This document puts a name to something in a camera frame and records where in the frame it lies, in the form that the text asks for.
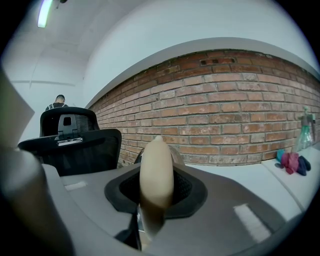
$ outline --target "black holder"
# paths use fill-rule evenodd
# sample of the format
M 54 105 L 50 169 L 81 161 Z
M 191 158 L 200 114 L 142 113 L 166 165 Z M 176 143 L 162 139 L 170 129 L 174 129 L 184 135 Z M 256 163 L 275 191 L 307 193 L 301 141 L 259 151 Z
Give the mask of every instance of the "black holder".
M 208 191 L 202 181 L 173 166 L 174 191 L 172 205 L 164 219 L 187 218 L 204 204 Z M 105 197 L 118 212 L 136 214 L 140 203 L 140 166 L 111 180 L 104 188 Z

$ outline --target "fluorescent light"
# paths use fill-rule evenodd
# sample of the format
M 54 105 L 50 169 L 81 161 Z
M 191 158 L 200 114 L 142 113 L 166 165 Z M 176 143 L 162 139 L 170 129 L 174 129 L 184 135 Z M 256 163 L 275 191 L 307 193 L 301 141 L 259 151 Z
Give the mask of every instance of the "fluorescent light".
M 48 13 L 49 13 L 52 1 L 53 0 L 43 0 L 43 2 L 42 2 L 40 13 L 39 13 L 39 18 L 38 18 L 38 27 L 39 28 L 46 27 Z

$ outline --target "man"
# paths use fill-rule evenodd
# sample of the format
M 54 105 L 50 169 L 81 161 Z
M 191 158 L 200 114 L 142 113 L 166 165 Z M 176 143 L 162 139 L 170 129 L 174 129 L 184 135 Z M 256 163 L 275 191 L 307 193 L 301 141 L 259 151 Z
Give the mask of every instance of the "man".
M 49 106 L 46 107 L 45 111 L 55 109 L 55 108 L 60 108 L 60 107 L 68 107 L 67 104 L 65 104 L 65 96 L 62 94 L 59 94 L 55 98 L 55 102 L 53 104 L 50 104 Z

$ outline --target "cloth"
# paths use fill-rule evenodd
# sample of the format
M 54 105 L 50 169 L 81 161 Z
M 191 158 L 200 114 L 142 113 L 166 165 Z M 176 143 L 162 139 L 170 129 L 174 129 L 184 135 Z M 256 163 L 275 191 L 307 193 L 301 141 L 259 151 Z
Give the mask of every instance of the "cloth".
M 55 103 L 50 104 L 49 106 L 47 106 L 45 111 L 50 110 L 50 109 L 55 109 L 55 108 L 61 108 L 61 107 L 68 107 L 68 105 L 64 104 L 64 103 L 55 102 Z
M 285 167 L 288 174 L 293 174 L 299 167 L 298 153 L 284 153 L 281 157 L 281 164 Z
M 302 176 L 307 175 L 307 167 L 303 156 L 299 156 L 298 158 L 299 166 L 296 172 Z
M 284 149 L 279 149 L 277 152 L 276 152 L 276 159 L 281 163 L 281 158 L 282 158 L 282 155 L 285 153 L 285 150 Z
M 307 171 L 310 171 L 311 170 L 311 164 L 310 162 L 304 157 L 304 156 L 299 156 L 299 158 L 303 159 L 304 161 L 304 164 L 305 164 L 305 167 L 306 167 L 306 170 Z

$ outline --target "black office chair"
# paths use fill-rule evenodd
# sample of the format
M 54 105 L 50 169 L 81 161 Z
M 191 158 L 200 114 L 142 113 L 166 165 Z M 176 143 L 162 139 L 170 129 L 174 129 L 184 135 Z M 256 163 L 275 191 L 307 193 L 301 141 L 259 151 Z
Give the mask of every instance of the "black office chair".
M 42 113 L 40 117 L 40 137 L 57 135 L 61 115 L 74 115 L 79 132 L 99 130 L 96 114 L 81 107 L 57 107 Z
M 89 174 L 117 168 L 121 132 L 117 129 L 79 131 L 74 115 L 61 115 L 58 135 L 22 141 L 18 147 L 42 164 L 54 166 L 60 176 Z

